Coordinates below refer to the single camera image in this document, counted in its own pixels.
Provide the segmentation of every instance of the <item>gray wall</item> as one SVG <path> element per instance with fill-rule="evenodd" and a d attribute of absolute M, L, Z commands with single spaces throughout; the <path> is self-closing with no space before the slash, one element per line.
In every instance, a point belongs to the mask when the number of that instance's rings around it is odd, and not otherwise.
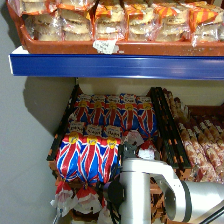
<path fill-rule="evenodd" d="M 46 157 L 74 79 L 13 77 L 8 54 L 20 43 L 0 7 L 0 223 L 48 224 L 55 186 Z"/>

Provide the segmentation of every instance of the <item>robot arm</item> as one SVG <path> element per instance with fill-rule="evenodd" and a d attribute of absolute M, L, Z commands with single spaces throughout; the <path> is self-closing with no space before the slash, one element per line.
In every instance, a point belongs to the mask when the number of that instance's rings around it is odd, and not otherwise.
<path fill-rule="evenodd" d="M 163 191 L 170 220 L 200 223 L 223 206 L 221 184 L 180 181 L 165 162 L 126 159 L 120 173 L 124 187 L 124 201 L 119 207 L 121 224 L 151 223 L 150 177 Z M 224 215 L 213 223 L 224 223 Z"/>

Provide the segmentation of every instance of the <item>store shelf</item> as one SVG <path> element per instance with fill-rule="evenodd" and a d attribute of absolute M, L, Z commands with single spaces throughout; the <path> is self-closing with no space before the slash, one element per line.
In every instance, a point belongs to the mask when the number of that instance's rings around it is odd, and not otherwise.
<path fill-rule="evenodd" d="M 224 57 L 29 54 L 9 55 L 15 76 L 224 80 Z"/>

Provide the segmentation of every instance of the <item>snack package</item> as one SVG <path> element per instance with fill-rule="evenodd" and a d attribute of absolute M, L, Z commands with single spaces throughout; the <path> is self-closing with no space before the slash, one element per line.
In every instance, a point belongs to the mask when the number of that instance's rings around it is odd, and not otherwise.
<path fill-rule="evenodd" d="M 58 184 L 55 200 L 51 201 L 51 205 L 59 212 L 58 217 L 65 216 L 76 204 L 68 183 L 79 176 L 78 163 L 82 140 L 82 134 L 71 132 L 65 135 L 59 148 L 56 163 L 62 181 Z"/>
<path fill-rule="evenodd" d="M 33 39 L 39 41 L 62 41 L 61 19 L 58 12 L 32 17 Z"/>
<path fill-rule="evenodd" d="M 91 96 L 86 94 L 80 94 L 74 105 L 74 116 L 76 116 L 77 121 L 87 122 L 89 119 L 89 104 Z"/>
<path fill-rule="evenodd" d="M 127 39 L 131 41 L 153 40 L 158 26 L 158 17 L 153 8 L 143 0 L 125 0 L 125 16 L 127 20 Z"/>
<path fill-rule="evenodd" d="M 105 96 L 93 95 L 89 105 L 89 123 L 104 125 Z"/>
<path fill-rule="evenodd" d="M 138 108 L 136 103 L 136 95 L 124 94 L 120 95 L 121 99 L 121 116 L 122 116 L 122 128 L 126 130 L 138 129 Z"/>
<path fill-rule="evenodd" d="M 60 10 L 65 41 L 90 41 L 92 21 L 88 11 Z"/>
<path fill-rule="evenodd" d="M 104 125 L 121 126 L 121 102 L 119 96 L 106 96 L 104 114 Z"/>
<path fill-rule="evenodd" d="M 157 136 L 157 121 L 150 97 L 136 98 L 138 107 L 139 132 L 143 138 Z"/>
<path fill-rule="evenodd" d="M 160 29 L 156 41 L 174 42 L 190 39 L 188 24 L 189 11 L 177 3 L 152 4 L 155 13 L 159 16 Z"/>
<path fill-rule="evenodd" d="M 100 0 L 95 13 L 95 40 L 123 40 L 125 16 L 119 0 Z"/>
<path fill-rule="evenodd" d="M 52 13 L 57 9 L 55 0 L 9 0 L 8 3 L 18 16 Z"/>
<path fill-rule="evenodd" d="M 192 45 L 200 42 L 219 41 L 219 29 L 223 23 L 224 10 L 207 2 L 182 4 L 190 9 L 189 23 Z"/>
<path fill-rule="evenodd" d="M 98 194 L 92 186 L 98 181 L 98 170 L 101 172 L 100 145 L 102 138 L 95 135 L 83 137 L 78 161 L 78 177 L 83 187 L 74 198 L 74 209 L 83 214 L 96 213 L 101 210 Z"/>

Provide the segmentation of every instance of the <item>white wall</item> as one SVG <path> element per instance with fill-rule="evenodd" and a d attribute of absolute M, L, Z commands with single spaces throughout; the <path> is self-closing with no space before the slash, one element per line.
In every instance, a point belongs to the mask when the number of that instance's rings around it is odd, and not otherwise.
<path fill-rule="evenodd" d="M 47 224 L 55 215 L 49 204 L 55 187 L 45 159 L 74 79 L 13 77 L 8 54 L 19 40 L 5 3 L 0 7 L 0 223 Z M 80 85 L 88 94 L 138 95 L 162 86 L 188 105 L 219 105 L 224 99 L 223 81 L 82 78 Z"/>

